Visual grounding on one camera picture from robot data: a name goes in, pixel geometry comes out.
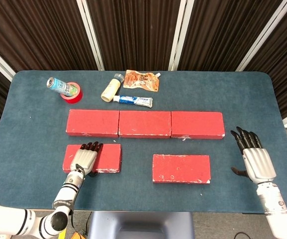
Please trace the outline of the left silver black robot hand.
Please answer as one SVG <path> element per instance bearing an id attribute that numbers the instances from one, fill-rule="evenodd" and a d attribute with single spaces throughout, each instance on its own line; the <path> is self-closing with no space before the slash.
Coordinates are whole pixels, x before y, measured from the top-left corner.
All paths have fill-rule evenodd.
<path id="1" fill-rule="evenodd" d="M 78 169 L 83 171 L 85 176 L 87 176 L 92 171 L 102 147 L 103 144 L 98 141 L 82 144 L 71 162 L 70 170 L 73 171 Z"/>

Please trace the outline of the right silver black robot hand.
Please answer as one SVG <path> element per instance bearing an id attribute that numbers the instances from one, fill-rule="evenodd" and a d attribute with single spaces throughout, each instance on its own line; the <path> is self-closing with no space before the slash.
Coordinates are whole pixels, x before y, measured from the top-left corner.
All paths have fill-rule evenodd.
<path id="1" fill-rule="evenodd" d="M 259 137 L 252 131 L 236 127 L 230 133 L 242 154 L 245 170 L 231 167 L 234 174 L 249 178 L 255 184 L 272 182 L 277 174 L 268 151 L 263 148 Z"/>

